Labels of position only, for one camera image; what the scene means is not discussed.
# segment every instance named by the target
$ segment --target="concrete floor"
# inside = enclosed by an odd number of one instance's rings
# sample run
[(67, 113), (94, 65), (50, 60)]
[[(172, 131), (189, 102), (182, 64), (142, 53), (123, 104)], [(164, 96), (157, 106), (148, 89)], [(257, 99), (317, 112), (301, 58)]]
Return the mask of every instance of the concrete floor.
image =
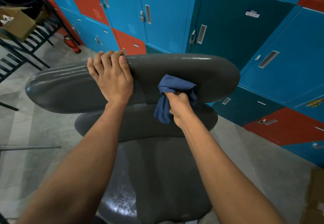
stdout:
[[(86, 61), (95, 54), (86, 47), (82, 47), (81, 54), (75, 54), (60, 35), (55, 35), (51, 41), (55, 47), (45, 43), (36, 52), (51, 67)], [(5, 54), (6, 50), (0, 49), (0, 57)], [(60, 145), (62, 148), (1, 153), (0, 212), (5, 217), (19, 217), (42, 180), (81, 140), (74, 129), (79, 114), (45, 111), (26, 96), (25, 84), (36, 72), (26, 63), (0, 84), (0, 101), (20, 109), (14, 112), (0, 107), (0, 145)], [(287, 222), (299, 223), (310, 170), (315, 165), (222, 117), (211, 133)], [(218, 221), (211, 212), (200, 223)]]

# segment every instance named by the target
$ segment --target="label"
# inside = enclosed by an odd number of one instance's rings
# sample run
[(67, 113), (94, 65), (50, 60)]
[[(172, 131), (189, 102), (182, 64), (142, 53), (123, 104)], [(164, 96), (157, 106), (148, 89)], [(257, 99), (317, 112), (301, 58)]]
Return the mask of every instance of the label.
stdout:
[(252, 17), (252, 18), (259, 18), (260, 14), (258, 12), (255, 12), (253, 10), (247, 11), (245, 13), (246, 16)]

